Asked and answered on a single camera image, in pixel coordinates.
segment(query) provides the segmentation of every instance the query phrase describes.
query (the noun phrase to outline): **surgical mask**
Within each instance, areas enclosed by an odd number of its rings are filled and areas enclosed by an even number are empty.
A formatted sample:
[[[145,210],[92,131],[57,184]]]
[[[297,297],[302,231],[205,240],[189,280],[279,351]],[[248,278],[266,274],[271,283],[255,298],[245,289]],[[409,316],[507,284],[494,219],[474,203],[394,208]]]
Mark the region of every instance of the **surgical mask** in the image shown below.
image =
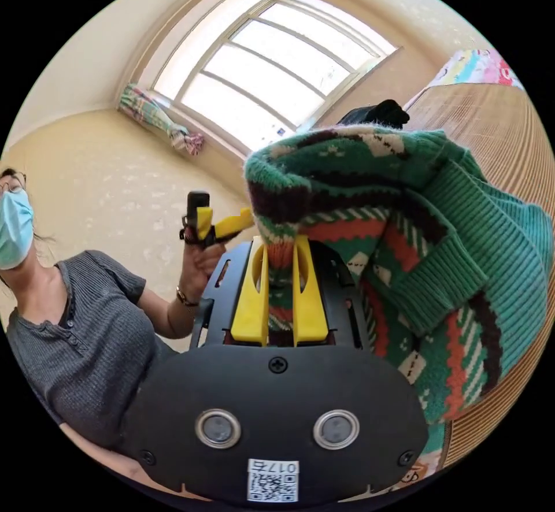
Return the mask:
[[[33,243],[33,208],[27,193],[4,192],[0,198],[0,270],[17,267]]]

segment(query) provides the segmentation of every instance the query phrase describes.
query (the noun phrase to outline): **patterned sweater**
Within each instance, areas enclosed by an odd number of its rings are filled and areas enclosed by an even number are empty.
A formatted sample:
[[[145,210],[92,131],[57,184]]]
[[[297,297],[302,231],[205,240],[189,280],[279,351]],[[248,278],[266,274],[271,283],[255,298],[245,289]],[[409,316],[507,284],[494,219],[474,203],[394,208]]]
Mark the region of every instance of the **patterned sweater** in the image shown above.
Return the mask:
[[[545,321],[550,218],[488,184],[442,131],[313,131],[252,154],[245,178],[268,245],[274,339],[291,329],[304,233],[348,264],[373,352],[413,384],[431,426],[491,391]]]

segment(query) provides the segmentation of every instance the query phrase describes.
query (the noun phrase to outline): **woman's arm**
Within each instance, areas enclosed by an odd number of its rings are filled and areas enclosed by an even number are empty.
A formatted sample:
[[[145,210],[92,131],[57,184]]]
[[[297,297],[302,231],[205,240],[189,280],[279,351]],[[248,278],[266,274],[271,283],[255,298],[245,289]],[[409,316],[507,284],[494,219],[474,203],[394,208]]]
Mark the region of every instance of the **woman's arm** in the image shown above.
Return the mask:
[[[192,303],[201,299],[210,275],[214,272],[225,247],[221,244],[201,250],[197,246],[185,245],[183,266],[178,287]],[[137,305],[154,325],[154,330],[167,339],[183,339],[191,334],[196,307],[186,306],[177,298],[168,303],[150,289],[144,289]]]
[[[142,483],[143,485],[151,487],[152,489],[164,491],[172,495],[182,496],[189,499],[208,500],[201,496],[193,495],[193,493],[187,492],[185,490],[185,487],[182,488],[181,492],[176,493],[175,491],[171,491],[170,489],[159,485],[146,474],[146,472],[140,466],[139,462],[126,456],[122,456],[121,454],[118,454],[111,450],[99,447],[94,443],[91,443],[87,439],[81,437],[81,435],[73,430],[68,424],[61,424],[60,429],[85,454],[121,476],[127,477],[128,479],[136,481],[137,483]]]
[[[195,306],[184,306],[177,298],[168,303],[147,287],[137,305],[149,317],[154,330],[166,339],[184,339],[193,330]]]

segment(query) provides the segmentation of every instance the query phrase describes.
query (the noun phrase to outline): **curtain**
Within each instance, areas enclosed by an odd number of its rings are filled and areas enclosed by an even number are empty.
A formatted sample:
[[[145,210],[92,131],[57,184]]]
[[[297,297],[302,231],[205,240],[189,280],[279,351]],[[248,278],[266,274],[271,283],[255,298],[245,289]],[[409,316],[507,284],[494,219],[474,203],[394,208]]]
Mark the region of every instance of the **curtain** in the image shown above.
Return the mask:
[[[204,143],[200,133],[189,133],[186,127],[174,123],[164,110],[136,84],[128,84],[117,108],[141,124],[151,125],[164,131],[172,147],[180,153],[197,155]]]

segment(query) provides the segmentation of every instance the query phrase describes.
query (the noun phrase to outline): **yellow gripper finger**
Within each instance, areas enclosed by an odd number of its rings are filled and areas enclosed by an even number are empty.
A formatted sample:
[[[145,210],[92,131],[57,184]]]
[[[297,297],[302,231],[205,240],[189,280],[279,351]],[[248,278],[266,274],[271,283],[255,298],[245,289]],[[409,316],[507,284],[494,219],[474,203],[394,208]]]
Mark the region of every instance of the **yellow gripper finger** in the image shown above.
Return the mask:
[[[310,245],[305,235],[298,235],[293,249],[293,341],[323,342],[328,336],[328,324],[312,262]]]
[[[214,225],[214,234],[221,239],[233,233],[239,233],[254,225],[253,214],[250,208],[241,209],[238,216],[229,216]]]
[[[268,292],[268,250],[262,239],[255,236],[231,326],[235,341],[267,345]]]
[[[204,240],[210,232],[212,215],[213,212],[211,207],[197,208],[197,236],[200,240]]]

